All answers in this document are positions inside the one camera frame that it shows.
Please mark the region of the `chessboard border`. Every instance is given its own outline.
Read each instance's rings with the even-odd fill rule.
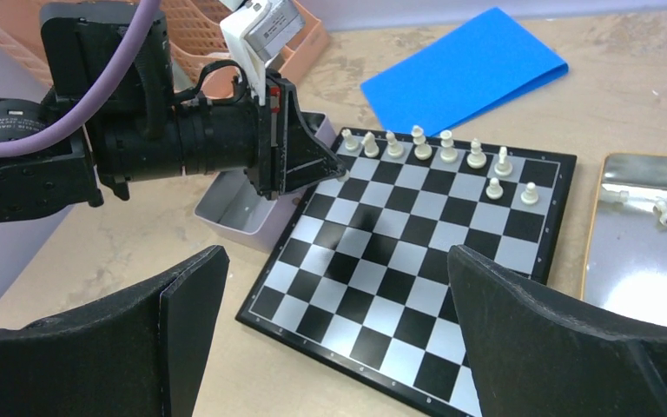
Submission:
[[[341,128],[339,134],[336,136],[336,139],[331,145],[331,149],[336,152],[343,141],[341,131],[343,129],[349,129],[356,136],[363,136],[367,131],[371,131],[375,138],[385,139],[384,131],[368,130],[368,129],[357,129],[357,128]],[[408,134],[396,133],[395,136],[400,141],[412,142],[413,137]],[[434,142],[439,141],[437,137],[427,137],[427,141],[433,145]],[[463,141],[454,141],[454,148],[468,150],[469,142]],[[489,143],[483,143],[482,150],[487,153],[497,154],[499,151],[498,145],[492,145]],[[561,222],[564,217],[566,201],[568,199],[568,194],[571,187],[571,181],[573,179],[574,170],[576,168],[577,157],[567,154],[559,154],[553,152],[542,152],[537,150],[530,149],[511,149],[514,156],[526,157],[531,159],[536,159],[536,154],[540,154],[545,158],[546,161],[558,162],[559,169],[556,176],[556,183],[554,185],[554,194],[553,197],[557,200],[557,204],[554,207],[553,211],[549,209],[549,212],[546,214],[545,224],[550,224],[552,221],[556,223],[556,230],[553,233],[548,233],[548,236],[541,237],[541,243],[538,247],[538,255],[543,255],[543,259],[546,262],[543,262],[542,267],[538,268],[539,274],[536,274],[536,268],[533,269],[534,275],[531,275],[529,278],[533,281],[538,281],[542,284],[546,284],[548,281],[548,272],[551,270],[551,262],[555,252],[556,243],[558,241],[558,234],[560,231]],[[561,182],[559,182],[559,175],[563,176]],[[317,186],[313,186],[306,190],[304,195],[301,197],[298,207],[295,209],[293,216],[291,217],[290,223],[285,227],[285,230],[282,232],[280,238],[275,244],[275,248],[270,253],[267,261],[265,262],[264,268],[259,273],[257,279],[254,281],[254,284],[249,289],[247,296],[245,297],[244,302],[241,304],[239,311],[236,314],[235,319],[264,335],[270,337],[271,339],[282,343],[285,346],[291,347],[300,354],[318,361],[319,363],[328,366],[336,371],[341,372],[349,376],[350,378],[363,383],[380,393],[387,395],[395,400],[398,400],[409,407],[412,407],[416,410],[419,410],[422,413],[428,415],[448,415],[454,417],[468,417],[469,414],[466,414],[452,405],[444,402],[441,399],[434,398],[428,394],[424,394],[417,390],[416,388],[409,387],[407,385],[402,385],[397,381],[386,377],[383,374],[380,374],[378,371],[369,368],[364,364],[360,364],[344,355],[337,354],[315,341],[311,341],[303,336],[300,336],[294,332],[280,328],[271,321],[260,317],[257,314],[254,314],[251,311],[251,307],[254,304],[254,298],[256,294],[259,293],[259,290],[262,285],[264,285],[267,275],[270,273],[272,267],[277,262],[280,257],[281,251],[284,249],[287,240],[290,238],[290,235],[293,233],[294,227],[297,224],[297,221],[303,215],[304,210],[306,209],[310,199],[313,197]]]

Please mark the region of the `blue folder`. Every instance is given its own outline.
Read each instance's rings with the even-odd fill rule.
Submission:
[[[380,124],[434,136],[566,74],[568,64],[499,8],[361,84]]]

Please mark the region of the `silver tray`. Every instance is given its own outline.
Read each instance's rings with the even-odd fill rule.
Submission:
[[[605,159],[586,251],[582,300],[667,327],[664,204],[667,156],[612,154]]]

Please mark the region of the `pink basket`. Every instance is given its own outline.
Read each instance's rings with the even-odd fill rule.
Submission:
[[[77,3],[80,0],[63,0]],[[50,0],[0,0],[0,48],[16,59],[32,76],[46,86],[52,85],[50,68],[39,33],[39,10]],[[278,71],[299,83],[330,42],[320,19],[295,3],[306,25],[281,52],[283,64]],[[214,61],[229,58],[219,22],[229,10],[217,0],[163,0],[168,20],[168,36],[173,59],[193,83],[201,69]],[[232,94],[233,67],[208,76],[203,92],[212,98]]]

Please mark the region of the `chess piece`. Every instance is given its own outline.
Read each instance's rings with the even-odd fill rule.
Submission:
[[[356,152],[359,149],[359,142],[353,138],[351,130],[343,129],[341,135],[344,136],[344,146],[349,152]]]
[[[498,160],[495,164],[495,174],[499,176],[508,176],[512,173],[512,163],[507,160],[507,148],[499,148]]]
[[[459,152],[453,147],[451,130],[441,132],[441,161],[446,163],[456,162]]]
[[[376,158],[380,154],[380,147],[377,146],[377,141],[374,140],[374,133],[367,132],[364,139],[361,140],[364,146],[364,155],[368,158]]]
[[[433,155],[433,148],[426,143],[426,136],[423,135],[423,128],[420,126],[413,126],[411,132],[413,136],[413,144],[415,145],[415,157],[421,161],[425,161]]]
[[[528,182],[527,185],[525,185],[525,191],[520,194],[520,200],[526,206],[532,206],[538,202],[538,190],[536,189],[535,182]]]
[[[477,138],[472,140],[472,149],[466,158],[466,163],[473,169],[480,169],[487,164],[487,155],[482,152],[482,143]]]
[[[491,200],[499,200],[503,194],[502,186],[499,185],[499,180],[497,178],[492,178],[490,180],[490,185],[487,186],[487,190],[485,192],[487,197],[489,197]]]
[[[653,206],[653,210],[658,215],[658,221],[664,226],[667,226],[667,201],[658,200]]]
[[[387,154],[393,159],[400,158],[404,152],[402,143],[400,143],[398,138],[395,137],[395,134],[389,130],[385,134],[385,137],[387,138]]]

